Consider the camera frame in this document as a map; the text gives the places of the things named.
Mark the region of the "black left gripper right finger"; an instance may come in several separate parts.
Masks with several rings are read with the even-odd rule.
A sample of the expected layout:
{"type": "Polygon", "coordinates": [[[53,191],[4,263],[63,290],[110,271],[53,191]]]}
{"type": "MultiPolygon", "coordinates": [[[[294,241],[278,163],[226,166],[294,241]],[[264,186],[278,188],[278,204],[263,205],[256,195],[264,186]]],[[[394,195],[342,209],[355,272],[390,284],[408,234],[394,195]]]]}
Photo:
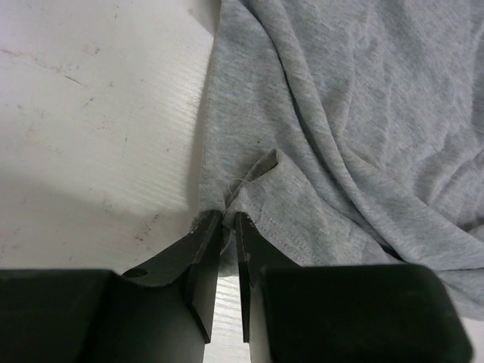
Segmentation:
{"type": "Polygon", "coordinates": [[[244,342],[251,362],[301,362],[300,268],[268,242],[246,213],[235,216],[244,342]]]}

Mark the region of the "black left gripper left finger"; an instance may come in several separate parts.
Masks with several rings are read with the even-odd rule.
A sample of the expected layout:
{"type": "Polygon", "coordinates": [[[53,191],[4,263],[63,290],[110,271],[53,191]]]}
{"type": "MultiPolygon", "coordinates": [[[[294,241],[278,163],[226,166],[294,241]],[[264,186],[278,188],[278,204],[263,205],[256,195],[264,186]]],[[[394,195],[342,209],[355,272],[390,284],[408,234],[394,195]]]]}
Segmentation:
{"type": "Polygon", "coordinates": [[[211,340],[222,215],[113,280],[111,362],[202,362],[211,340]]]}

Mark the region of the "grey tank top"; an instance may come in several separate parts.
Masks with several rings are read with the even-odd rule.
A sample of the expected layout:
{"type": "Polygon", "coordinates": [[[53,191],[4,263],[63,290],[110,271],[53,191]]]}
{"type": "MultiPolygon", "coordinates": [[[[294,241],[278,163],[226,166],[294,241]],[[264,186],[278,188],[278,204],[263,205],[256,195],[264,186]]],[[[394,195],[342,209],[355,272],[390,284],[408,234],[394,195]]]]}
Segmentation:
{"type": "Polygon", "coordinates": [[[300,265],[414,263],[483,317],[483,3],[224,1],[200,208],[300,265]]]}

